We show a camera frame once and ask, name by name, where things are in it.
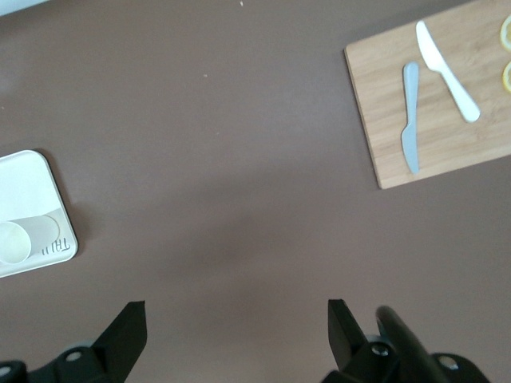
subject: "white plate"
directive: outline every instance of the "white plate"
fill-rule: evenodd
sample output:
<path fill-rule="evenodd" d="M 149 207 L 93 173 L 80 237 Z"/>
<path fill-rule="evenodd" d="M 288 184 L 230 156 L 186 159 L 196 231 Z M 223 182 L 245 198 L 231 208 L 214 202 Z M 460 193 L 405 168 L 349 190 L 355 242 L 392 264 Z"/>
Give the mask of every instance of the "white plate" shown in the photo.
<path fill-rule="evenodd" d="M 45 157 L 24 150 L 0 158 L 0 222 L 36 215 L 55 219 L 59 237 L 23 262 L 0 263 L 0 278 L 67 261 L 78 251 L 77 238 Z"/>

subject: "bamboo cutting board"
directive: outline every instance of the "bamboo cutting board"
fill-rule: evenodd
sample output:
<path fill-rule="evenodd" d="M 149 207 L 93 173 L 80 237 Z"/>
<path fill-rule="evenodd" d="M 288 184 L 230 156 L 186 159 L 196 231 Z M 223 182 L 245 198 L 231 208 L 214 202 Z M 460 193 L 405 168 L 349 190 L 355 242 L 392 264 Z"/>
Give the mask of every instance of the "bamboo cutting board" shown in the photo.
<path fill-rule="evenodd" d="M 481 109 L 466 123 L 440 74 L 422 60 L 412 22 L 345 49 L 358 108 L 381 188 L 407 184 L 511 154 L 511 93 L 502 73 L 511 53 L 500 43 L 511 0 L 478 0 L 424 18 L 447 64 Z M 419 64 L 417 142 L 420 171 L 402 153 L 406 125 L 403 66 Z"/>

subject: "white plastic knife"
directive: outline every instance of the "white plastic knife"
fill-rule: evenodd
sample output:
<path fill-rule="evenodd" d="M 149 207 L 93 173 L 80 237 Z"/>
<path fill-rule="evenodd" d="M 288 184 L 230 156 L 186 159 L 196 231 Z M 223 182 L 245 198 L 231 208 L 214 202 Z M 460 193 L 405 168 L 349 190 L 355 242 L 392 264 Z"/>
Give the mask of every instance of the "white plastic knife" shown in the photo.
<path fill-rule="evenodd" d="M 415 26 L 415 31 L 417 33 L 418 48 L 420 49 L 422 58 L 424 59 L 424 62 L 428 68 L 442 75 L 465 121 L 477 121 L 481 115 L 479 107 L 465 90 L 465 88 L 463 88 L 463 85 L 461 85 L 456 76 L 454 76 L 452 70 L 450 70 L 449 66 L 435 45 L 424 21 L 417 23 Z"/>
<path fill-rule="evenodd" d="M 405 85 L 407 124 L 401 133 L 402 152 L 408 168 L 418 173 L 417 154 L 417 95 L 418 95 L 418 63 L 411 61 L 402 70 Z"/>

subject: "knife handle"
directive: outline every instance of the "knife handle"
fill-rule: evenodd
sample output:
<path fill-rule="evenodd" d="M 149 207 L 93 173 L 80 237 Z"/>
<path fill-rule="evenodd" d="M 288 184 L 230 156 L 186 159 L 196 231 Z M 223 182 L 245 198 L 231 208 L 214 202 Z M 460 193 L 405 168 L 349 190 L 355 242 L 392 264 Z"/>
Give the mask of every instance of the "knife handle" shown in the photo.
<path fill-rule="evenodd" d="M 481 110 L 447 65 L 442 69 L 442 76 L 465 121 L 477 121 Z"/>
<path fill-rule="evenodd" d="M 405 84 L 406 115 L 408 123 L 417 120 L 418 63 L 411 61 L 402 70 Z"/>

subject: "brown table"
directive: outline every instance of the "brown table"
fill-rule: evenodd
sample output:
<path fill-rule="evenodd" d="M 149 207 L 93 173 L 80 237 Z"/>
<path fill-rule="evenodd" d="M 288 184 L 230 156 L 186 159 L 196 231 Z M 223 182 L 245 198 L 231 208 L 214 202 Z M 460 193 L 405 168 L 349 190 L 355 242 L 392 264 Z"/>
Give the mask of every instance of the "brown table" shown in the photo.
<path fill-rule="evenodd" d="M 462 1 L 52 1 L 0 23 L 0 156 L 49 160 L 68 262 L 0 279 L 35 369 L 145 299 L 128 381 L 320 381 L 327 299 L 509 379 L 509 157 L 378 189 L 343 57 Z"/>

